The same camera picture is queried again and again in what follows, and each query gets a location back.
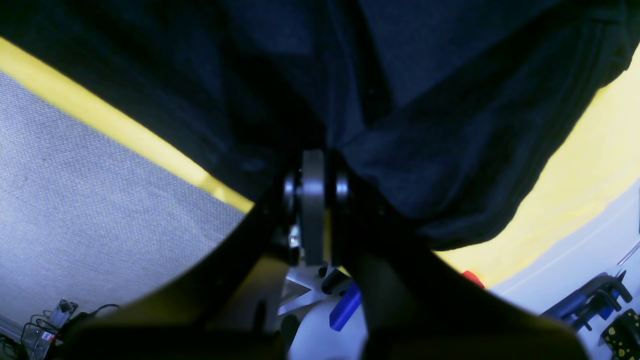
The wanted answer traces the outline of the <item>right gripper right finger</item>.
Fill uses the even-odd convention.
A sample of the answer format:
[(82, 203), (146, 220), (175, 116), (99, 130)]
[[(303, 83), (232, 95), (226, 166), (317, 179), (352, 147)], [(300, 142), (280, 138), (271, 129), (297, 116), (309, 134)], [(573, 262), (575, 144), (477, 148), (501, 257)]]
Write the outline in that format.
[(559, 322), (462, 276), (340, 155), (329, 155), (331, 256), (361, 294), (362, 360), (586, 360)]

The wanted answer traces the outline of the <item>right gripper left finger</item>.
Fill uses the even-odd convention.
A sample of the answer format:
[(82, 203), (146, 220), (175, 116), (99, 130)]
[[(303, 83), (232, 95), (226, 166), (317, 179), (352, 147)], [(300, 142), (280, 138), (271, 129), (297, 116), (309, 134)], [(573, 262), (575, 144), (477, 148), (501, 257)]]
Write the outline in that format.
[(73, 331), (62, 360), (283, 360), (275, 332), (290, 268), (324, 262), (325, 159), (306, 150), (205, 259)]

